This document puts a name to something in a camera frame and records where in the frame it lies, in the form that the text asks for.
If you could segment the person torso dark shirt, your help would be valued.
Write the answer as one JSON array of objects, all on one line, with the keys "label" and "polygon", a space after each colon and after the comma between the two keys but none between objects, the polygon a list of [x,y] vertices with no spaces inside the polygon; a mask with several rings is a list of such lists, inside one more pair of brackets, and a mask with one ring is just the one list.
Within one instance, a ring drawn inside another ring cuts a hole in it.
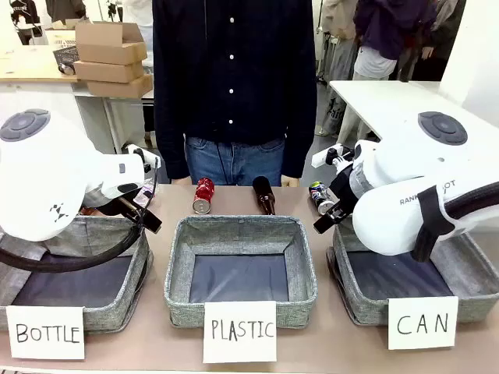
[{"label": "person torso dark shirt", "polygon": [[186,139],[285,141],[317,113],[311,0],[152,0],[154,112]]}]

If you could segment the person left forearm dark sleeve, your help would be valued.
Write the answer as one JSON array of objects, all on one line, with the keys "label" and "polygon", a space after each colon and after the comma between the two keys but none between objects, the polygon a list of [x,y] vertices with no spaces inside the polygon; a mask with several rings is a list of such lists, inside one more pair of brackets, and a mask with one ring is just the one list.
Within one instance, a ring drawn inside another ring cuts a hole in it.
[{"label": "person left forearm dark sleeve", "polygon": [[313,143],[316,125],[315,113],[301,113],[292,118],[285,132],[285,148],[281,174],[300,179],[310,147]]}]

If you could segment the brown glass bottle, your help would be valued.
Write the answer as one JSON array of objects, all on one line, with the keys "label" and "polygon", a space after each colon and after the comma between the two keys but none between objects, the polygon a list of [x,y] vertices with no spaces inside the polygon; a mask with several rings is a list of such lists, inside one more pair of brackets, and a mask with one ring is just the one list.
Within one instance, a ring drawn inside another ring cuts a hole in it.
[{"label": "brown glass bottle", "polygon": [[275,215],[275,197],[268,179],[264,176],[256,177],[253,180],[253,190],[262,213]]}]

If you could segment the open cardboard box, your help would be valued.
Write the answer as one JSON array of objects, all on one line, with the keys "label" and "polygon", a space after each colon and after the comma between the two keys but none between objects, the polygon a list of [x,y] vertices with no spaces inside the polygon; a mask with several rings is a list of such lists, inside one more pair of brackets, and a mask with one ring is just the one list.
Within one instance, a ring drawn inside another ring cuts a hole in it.
[{"label": "open cardboard box", "polygon": [[75,34],[82,62],[129,65],[147,58],[147,46],[135,23],[80,22]]}]

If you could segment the bystander in black printed shirt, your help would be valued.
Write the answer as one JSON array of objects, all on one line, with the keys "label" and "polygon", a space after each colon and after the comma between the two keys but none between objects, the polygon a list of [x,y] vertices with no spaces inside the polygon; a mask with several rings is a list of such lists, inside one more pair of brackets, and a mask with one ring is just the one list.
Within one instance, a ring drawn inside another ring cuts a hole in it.
[{"label": "bystander in black printed shirt", "polygon": [[12,23],[23,45],[43,35],[40,17],[33,0],[9,0]]}]

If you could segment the white plastic crate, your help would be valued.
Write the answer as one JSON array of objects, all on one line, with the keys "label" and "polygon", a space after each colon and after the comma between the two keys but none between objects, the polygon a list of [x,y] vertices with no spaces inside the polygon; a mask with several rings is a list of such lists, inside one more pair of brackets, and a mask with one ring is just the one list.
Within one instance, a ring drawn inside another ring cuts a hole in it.
[{"label": "white plastic crate", "polygon": [[45,35],[48,41],[48,45],[51,45],[55,49],[74,47],[76,45],[75,30],[46,29]]}]

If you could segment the grey fabric basket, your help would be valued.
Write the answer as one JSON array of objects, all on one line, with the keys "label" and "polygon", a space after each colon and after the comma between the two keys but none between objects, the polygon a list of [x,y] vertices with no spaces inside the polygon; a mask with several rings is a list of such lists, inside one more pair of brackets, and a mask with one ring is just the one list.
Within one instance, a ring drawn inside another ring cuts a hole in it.
[{"label": "grey fabric basket", "polygon": [[468,234],[437,243],[430,260],[418,262],[408,252],[372,252],[351,223],[339,224],[327,264],[347,313],[360,326],[387,325],[391,298],[456,296],[460,323],[485,320],[499,302],[499,271]]},{"label": "grey fabric basket", "polygon": [[202,327],[207,302],[274,301],[277,326],[302,329],[317,296],[300,220],[208,215],[177,224],[164,286],[173,326]]},{"label": "grey fabric basket", "polygon": [[[0,229],[0,247],[44,263],[66,265],[110,249],[131,226],[122,217],[78,216],[45,242],[27,242]],[[141,235],[119,257],[75,272],[31,273],[0,263],[0,331],[8,329],[9,305],[80,307],[86,332],[120,331],[136,308],[153,259],[147,238]]]}]

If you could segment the white printed tote bag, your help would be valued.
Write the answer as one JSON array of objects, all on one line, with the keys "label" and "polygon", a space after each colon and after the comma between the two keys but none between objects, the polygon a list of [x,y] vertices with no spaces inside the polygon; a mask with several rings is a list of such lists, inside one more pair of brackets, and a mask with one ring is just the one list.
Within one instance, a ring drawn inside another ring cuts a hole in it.
[{"label": "white printed tote bag", "polygon": [[321,122],[318,136],[338,136],[342,125],[346,103],[338,93],[329,88],[328,102]]}]

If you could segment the bystander in purple top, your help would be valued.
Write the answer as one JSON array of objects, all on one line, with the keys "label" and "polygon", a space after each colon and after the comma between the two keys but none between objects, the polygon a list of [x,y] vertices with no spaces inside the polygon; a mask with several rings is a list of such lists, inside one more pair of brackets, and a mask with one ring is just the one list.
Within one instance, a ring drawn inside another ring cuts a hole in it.
[{"label": "bystander in purple top", "polygon": [[386,80],[405,42],[426,34],[436,17],[434,0],[359,0],[353,18],[359,51],[354,80]]}]

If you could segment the bystander in grey coat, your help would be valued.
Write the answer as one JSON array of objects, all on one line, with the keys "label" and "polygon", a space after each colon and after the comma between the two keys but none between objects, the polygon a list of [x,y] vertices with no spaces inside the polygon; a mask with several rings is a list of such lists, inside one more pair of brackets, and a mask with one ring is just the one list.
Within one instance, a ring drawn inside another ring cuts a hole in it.
[{"label": "bystander in grey coat", "polygon": [[437,17],[416,47],[410,80],[440,82],[458,33],[466,0],[437,0]]}]

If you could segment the white paper label CAN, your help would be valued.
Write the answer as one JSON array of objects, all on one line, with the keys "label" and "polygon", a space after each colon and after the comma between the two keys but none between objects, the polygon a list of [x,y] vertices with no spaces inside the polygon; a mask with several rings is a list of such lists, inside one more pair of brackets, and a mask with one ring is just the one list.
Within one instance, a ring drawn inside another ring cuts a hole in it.
[{"label": "white paper label CAN", "polygon": [[458,297],[390,298],[388,349],[450,348],[455,345]]}]

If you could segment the red crushed can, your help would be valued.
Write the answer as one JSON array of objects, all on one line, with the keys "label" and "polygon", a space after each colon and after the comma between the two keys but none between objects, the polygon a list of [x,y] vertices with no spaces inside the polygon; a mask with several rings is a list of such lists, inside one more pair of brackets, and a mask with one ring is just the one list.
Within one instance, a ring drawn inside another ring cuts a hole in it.
[{"label": "red crushed can", "polygon": [[209,178],[201,178],[194,194],[193,211],[197,214],[210,213],[213,195],[214,183]]}]

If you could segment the person right forearm dark sleeve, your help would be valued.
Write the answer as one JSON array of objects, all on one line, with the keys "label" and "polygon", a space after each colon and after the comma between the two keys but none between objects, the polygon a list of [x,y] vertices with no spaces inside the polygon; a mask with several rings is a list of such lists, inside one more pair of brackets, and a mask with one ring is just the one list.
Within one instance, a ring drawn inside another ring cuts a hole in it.
[{"label": "person right forearm dark sleeve", "polygon": [[157,148],[165,162],[168,177],[173,183],[190,178],[182,128],[176,120],[157,108],[154,113],[154,126]]}]

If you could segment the blue jeans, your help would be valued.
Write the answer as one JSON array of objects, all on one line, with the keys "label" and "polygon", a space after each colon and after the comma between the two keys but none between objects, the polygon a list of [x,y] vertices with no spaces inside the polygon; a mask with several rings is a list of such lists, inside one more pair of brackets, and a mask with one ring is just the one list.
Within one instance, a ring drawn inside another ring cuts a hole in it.
[{"label": "blue jeans", "polygon": [[264,176],[272,186],[280,186],[284,148],[283,139],[250,146],[189,137],[186,161],[194,184],[209,178],[215,185],[251,186],[256,177]]}]

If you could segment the white paper label PLASTIC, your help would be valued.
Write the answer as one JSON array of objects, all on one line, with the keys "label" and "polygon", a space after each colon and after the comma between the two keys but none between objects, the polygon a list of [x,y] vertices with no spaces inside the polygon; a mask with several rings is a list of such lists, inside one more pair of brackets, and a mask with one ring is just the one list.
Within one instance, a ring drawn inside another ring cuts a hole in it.
[{"label": "white paper label PLASTIC", "polygon": [[275,301],[204,304],[203,363],[276,361]]}]

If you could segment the flat closed cardboard box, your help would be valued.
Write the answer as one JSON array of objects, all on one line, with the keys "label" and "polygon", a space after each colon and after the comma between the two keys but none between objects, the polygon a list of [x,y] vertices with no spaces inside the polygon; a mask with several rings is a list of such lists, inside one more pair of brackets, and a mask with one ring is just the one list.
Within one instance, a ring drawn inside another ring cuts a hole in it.
[{"label": "flat closed cardboard box", "polygon": [[141,62],[129,65],[114,65],[76,61],[73,66],[77,77],[84,81],[130,83],[144,75]]},{"label": "flat closed cardboard box", "polygon": [[129,83],[87,81],[87,88],[96,97],[140,99],[153,90],[153,76],[145,74]]}]

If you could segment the white table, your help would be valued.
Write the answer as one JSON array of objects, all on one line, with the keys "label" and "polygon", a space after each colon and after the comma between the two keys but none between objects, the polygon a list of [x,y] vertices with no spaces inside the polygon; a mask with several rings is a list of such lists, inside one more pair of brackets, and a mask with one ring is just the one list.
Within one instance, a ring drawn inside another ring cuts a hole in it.
[{"label": "white table", "polygon": [[418,114],[438,111],[458,120],[474,147],[499,146],[499,129],[441,95],[400,81],[331,81],[331,88],[381,139],[429,144]]}]

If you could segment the wooden table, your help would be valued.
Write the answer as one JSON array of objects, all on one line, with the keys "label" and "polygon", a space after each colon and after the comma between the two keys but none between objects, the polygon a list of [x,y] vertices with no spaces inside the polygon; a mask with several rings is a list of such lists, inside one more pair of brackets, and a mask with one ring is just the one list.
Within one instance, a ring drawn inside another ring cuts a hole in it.
[{"label": "wooden table", "polygon": [[49,45],[22,45],[0,51],[0,83],[77,83],[76,75],[68,76],[58,70]]}]

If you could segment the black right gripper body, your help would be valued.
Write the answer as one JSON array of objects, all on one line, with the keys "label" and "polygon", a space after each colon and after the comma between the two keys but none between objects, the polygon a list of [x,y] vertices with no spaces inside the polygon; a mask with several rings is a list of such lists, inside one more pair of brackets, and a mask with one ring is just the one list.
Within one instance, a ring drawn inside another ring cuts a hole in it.
[{"label": "black right gripper body", "polygon": [[354,210],[357,197],[350,186],[350,174],[352,168],[345,168],[340,171],[331,181],[329,189],[338,198],[334,205],[334,215],[336,217],[347,217]]}]

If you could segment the black plastic crate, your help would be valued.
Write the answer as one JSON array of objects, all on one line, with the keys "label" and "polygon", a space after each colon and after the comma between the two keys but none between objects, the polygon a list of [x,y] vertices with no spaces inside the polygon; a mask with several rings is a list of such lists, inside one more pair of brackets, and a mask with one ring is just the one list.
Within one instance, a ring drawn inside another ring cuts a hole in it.
[{"label": "black plastic crate", "polygon": [[58,65],[72,65],[80,60],[76,45],[54,50],[53,55]]}]

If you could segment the white paper label BOTTLE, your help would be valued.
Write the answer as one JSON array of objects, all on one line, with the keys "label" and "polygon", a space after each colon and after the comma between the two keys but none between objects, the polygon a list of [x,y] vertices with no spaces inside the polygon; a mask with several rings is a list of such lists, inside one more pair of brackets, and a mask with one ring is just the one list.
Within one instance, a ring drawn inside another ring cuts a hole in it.
[{"label": "white paper label BOTTLE", "polygon": [[82,307],[10,305],[6,316],[12,358],[85,359]]}]

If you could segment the white desk under boxes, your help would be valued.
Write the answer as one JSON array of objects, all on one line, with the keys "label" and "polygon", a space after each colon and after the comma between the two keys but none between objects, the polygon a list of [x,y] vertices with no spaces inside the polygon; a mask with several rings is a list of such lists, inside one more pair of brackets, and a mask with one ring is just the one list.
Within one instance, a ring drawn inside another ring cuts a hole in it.
[{"label": "white desk under boxes", "polygon": [[130,143],[152,145],[146,140],[144,108],[152,108],[153,94],[142,99],[96,97],[84,88],[74,88],[83,125],[90,140],[102,153],[121,153]]}]

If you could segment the blue crushed can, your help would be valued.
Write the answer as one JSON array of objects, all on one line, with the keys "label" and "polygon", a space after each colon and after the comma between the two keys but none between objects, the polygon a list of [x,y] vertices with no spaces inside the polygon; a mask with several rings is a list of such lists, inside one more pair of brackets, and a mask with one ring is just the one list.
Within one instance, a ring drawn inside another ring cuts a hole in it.
[{"label": "blue crushed can", "polygon": [[335,201],[327,191],[328,187],[321,181],[315,181],[309,186],[310,198],[321,216],[325,215],[335,205]]}]

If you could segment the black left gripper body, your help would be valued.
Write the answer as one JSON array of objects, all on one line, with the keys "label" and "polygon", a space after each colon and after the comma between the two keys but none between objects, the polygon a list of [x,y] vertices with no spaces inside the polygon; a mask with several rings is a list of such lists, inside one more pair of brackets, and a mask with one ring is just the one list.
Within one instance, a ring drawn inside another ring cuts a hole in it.
[{"label": "black left gripper body", "polygon": [[148,224],[148,210],[145,207],[135,203],[134,201],[128,201],[128,199],[123,196],[115,199],[115,203],[119,208],[121,215],[132,221],[134,224]]}]

